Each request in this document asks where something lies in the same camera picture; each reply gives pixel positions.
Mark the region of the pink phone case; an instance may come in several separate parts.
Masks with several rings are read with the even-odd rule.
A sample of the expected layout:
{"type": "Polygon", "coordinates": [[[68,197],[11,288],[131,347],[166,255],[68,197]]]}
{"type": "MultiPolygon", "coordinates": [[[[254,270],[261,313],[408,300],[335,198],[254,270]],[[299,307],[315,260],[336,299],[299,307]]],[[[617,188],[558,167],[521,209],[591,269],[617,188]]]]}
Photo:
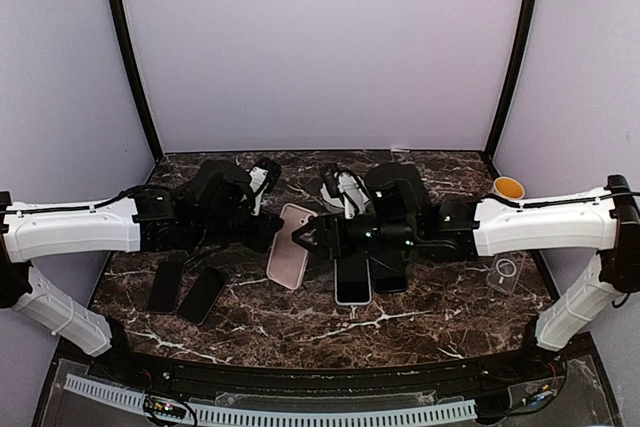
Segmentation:
{"type": "Polygon", "coordinates": [[[301,286],[309,252],[292,240],[292,234],[315,216],[315,212],[292,203],[282,207],[280,218],[284,225],[274,237],[266,267],[266,275],[271,281],[289,290],[301,286]]]}

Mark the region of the black phone case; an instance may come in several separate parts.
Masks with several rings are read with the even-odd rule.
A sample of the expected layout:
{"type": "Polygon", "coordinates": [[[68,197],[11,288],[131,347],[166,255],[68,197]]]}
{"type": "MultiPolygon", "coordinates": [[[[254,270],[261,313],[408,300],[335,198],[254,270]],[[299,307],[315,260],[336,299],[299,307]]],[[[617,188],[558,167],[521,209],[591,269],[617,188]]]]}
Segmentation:
{"type": "Polygon", "coordinates": [[[378,294],[405,292],[408,288],[405,263],[400,252],[380,252],[369,258],[373,289],[378,294]]]}

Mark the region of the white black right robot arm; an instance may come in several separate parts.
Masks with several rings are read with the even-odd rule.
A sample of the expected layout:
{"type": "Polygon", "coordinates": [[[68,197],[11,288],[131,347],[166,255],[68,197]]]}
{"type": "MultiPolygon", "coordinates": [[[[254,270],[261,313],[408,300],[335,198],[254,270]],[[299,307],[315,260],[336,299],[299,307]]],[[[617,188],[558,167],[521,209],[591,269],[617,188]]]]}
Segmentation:
{"type": "Polygon", "coordinates": [[[521,381],[534,379],[549,352],[569,340],[615,299],[639,290],[639,209],[622,175],[572,195],[507,200],[430,201],[413,164],[386,163],[364,177],[373,211],[347,218],[321,215],[291,238],[331,261],[359,252],[418,252],[431,261],[463,261],[515,251],[591,248],[574,284],[527,327],[527,345],[510,360],[521,381]]]}

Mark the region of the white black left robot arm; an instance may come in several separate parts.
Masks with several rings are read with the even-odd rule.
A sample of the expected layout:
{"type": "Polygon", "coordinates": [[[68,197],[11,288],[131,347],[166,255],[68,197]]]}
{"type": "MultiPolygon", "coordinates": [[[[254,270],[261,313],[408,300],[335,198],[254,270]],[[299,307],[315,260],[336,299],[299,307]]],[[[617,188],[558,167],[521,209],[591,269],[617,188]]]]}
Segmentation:
{"type": "Polygon", "coordinates": [[[262,209],[281,167],[261,158],[250,170],[204,162],[195,176],[169,188],[138,185],[97,201],[32,204],[1,194],[1,306],[22,313],[54,336],[101,358],[120,383],[141,374],[124,328],[77,303],[38,270],[36,258],[83,252],[193,252],[237,243],[263,253],[282,220],[262,209]]]}

